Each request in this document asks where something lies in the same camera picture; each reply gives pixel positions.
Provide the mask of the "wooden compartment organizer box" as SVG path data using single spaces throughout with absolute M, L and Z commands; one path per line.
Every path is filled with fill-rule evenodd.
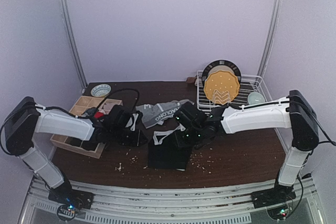
M 103 98 L 95 98 L 82 95 L 77 100 L 75 105 L 71 108 L 70 113 L 80 116 L 84 113 L 86 109 L 91 107 L 97 107 L 102 100 Z M 115 99 L 107 99 L 103 103 L 103 105 L 109 102 L 114 102 L 115 105 L 123 105 L 122 100 Z M 104 111 L 102 109 L 103 105 L 99 107 L 98 112 L 108 114 L 108 111 Z M 53 135 L 50 140 L 58 148 L 96 159 L 100 158 L 105 147 L 105 143 L 90 143 L 89 141 L 82 141 L 77 138 L 63 135 Z

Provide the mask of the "black underwear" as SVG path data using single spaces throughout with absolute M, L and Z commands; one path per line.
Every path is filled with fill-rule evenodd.
M 154 131 L 148 143 L 148 167 L 185 171 L 192 153 L 191 146 L 179 147 L 177 141 L 185 128 L 179 125 L 174 130 Z

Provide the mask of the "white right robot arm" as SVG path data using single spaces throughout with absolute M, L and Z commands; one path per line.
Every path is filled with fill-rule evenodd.
M 284 128 L 291 129 L 292 143 L 278 174 L 278 184 L 290 187 L 303 167 L 310 151 L 319 144 L 316 113 L 298 90 L 275 101 L 232 106 L 216 106 L 209 114 L 191 103 L 182 105 L 174 114 L 184 127 L 173 133 L 179 148 L 193 147 L 202 140 L 242 131 Z

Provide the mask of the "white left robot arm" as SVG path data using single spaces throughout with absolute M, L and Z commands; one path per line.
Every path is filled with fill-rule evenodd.
M 71 137 L 89 144 L 117 142 L 122 146 L 140 147 L 147 138 L 137 127 L 141 112 L 128 109 L 109 99 L 75 115 L 57 106 L 42 106 L 25 97 L 1 126 L 2 151 L 19 157 L 51 189 L 70 190 L 65 175 L 35 146 L 36 133 Z

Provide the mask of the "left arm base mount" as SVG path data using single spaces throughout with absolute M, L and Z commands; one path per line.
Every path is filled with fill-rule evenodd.
M 45 182 L 45 188 L 49 191 L 48 199 L 60 203 L 60 206 L 57 207 L 56 215 L 65 223 L 75 219 L 82 209 L 91 209 L 94 194 L 73 189 L 67 179 L 56 188 L 50 187 Z

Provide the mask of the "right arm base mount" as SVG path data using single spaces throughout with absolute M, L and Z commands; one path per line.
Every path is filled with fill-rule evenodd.
M 268 216 L 272 220 L 285 220 L 291 209 L 287 201 L 296 198 L 293 186 L 287 187 L 275 183 L 273 188 L 259 190 L 251 193 L 251 199 L 255 209 L 266 208 Z

